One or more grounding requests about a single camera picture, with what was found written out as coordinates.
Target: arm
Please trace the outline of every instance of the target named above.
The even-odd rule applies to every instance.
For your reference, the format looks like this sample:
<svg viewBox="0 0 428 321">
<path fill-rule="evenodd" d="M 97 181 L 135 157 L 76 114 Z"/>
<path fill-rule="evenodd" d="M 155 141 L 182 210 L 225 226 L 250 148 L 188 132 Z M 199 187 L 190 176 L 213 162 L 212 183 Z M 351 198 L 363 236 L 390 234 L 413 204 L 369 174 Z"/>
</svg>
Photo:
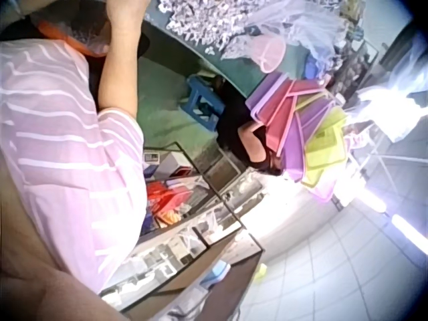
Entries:
<svg viewBox="0 0 428 321">
<path fill-rule="evenodd" d="M 137 49 L 148 0 L 108 0 L 112 41 L 102 70 L 100 109 L 116 108 L 136 118 Z"/>
<path fill-rule="evenodd" d="M 260 139 L 254 135 L 254 131 L 262 126 L 263 124 L 252 120 L 238 128 L 239 138 L 253 163 L 260 163 L 266 159 L 265 148 Z"/>
</svg>

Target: pink striped shirt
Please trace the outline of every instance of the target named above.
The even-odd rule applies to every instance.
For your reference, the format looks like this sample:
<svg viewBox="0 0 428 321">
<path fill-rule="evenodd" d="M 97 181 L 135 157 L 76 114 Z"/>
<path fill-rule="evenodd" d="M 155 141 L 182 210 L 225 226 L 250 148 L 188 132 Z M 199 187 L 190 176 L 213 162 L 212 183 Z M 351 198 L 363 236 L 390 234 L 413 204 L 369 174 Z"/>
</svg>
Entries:
<svg viewBox="0 0 428 321">
<path fill-rule="evenodd" d="M 0 147 L 28 215 L 60 266 L 99 292 L 146 213 L 143 135 L 96 113 L 84 57 L 63 41 L 0 43 Z"/>
</svg>

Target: hand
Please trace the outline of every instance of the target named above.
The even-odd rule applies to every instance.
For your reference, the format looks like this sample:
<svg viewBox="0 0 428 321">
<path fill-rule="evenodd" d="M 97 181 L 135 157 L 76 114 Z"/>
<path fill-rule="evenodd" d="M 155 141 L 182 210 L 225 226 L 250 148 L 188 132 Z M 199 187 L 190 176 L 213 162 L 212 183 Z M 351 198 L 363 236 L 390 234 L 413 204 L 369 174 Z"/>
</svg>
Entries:
<svg viewBox="0 0 428 321">
<path fill-rule="evenodd" d="M 107 15 L 112 32 L 141 32 L 141 24 L 150 0 L 107 0 Z"/>
</svg>

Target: person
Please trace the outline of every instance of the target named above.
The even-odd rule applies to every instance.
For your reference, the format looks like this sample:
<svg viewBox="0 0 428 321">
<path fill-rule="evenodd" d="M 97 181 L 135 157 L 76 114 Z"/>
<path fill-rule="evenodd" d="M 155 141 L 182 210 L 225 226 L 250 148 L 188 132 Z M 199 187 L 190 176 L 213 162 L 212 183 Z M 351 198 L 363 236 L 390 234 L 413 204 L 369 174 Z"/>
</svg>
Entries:
<svg viewBox="0 0 428 321">
<path fill-rule="evenodd" d="M 214 91 L 225 104 L 217 123 L 217 143 L 230 150 L 245 166 L 280 176 L 282 161 L 266 145 L 266 127 L 253 120 L 245 98 L 229 82 L 216 78 Z"/>
<path fill-rule="evenodd" d="M 96 294 L 146 213 L 136 57 L 148 4 L 107 0 L 99 113 L 88 65 L 65 42 L 0 43 L 1 306 L 17 319 L 121 319 Z"/>
</svg>

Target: blue stool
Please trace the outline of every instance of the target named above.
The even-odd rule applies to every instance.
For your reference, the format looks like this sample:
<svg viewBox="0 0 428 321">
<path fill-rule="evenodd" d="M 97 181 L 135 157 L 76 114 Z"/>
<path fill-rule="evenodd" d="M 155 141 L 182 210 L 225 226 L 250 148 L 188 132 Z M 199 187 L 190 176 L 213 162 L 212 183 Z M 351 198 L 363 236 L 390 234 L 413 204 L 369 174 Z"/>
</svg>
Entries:
<svg viewBox="0 0 428 321">
<path fill-rule="evenodd" d="M 187 83 L 191 93 L 181 109 L 207 130 L 215 132 L 219 117 L 225 109 L 224 103 L 200 77 L 192 75 L 187 78 Z"/>
</svg>

